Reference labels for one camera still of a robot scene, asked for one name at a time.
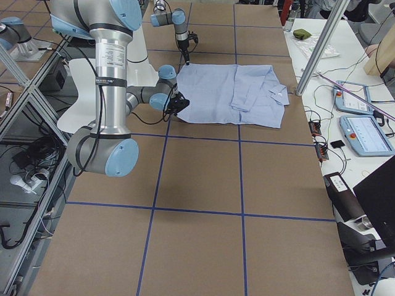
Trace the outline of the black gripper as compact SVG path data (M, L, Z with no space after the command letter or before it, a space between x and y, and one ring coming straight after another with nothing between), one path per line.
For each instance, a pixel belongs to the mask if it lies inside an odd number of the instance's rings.
M177 116L182 110L189 106L189 100L185 99L182 94L177 94L174 97L171 97L169 102L167 103L164 113L166 115L174 115Z
M177 48L182 53L185 60L185 65L190 64L189 58L189 42L194 41L195 45L198 44L198 35L193 31L186 31L184 33L176 34Z

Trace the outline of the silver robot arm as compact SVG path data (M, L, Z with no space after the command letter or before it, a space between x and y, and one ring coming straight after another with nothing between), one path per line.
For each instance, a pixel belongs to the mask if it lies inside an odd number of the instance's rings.
M74 133L67 157L80 172L122 177L135 167L138 143L131 138L126 117L142 103L176 115L189 106L178 90L177 74L171 65L159 69L154 87L131 97L127 92L127 47L141 28L138 1L52 1L53 28L65 35L93 39L95 64L91 66L96 90L96 119Z
M181 52L185 64L189 65L189 54L198 45L199 38L196 33L188 30L185 11L181 8L171 10L167 1L154 1L150 21L153 27L173 25L177 49Z

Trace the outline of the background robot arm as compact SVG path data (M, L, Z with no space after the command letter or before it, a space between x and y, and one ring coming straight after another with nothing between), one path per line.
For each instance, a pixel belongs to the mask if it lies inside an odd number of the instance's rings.
M1 19L1 45L7 51L13 49L10 56L17 62L38 62L46 51L46 45L40 51L40 43L18 17Z

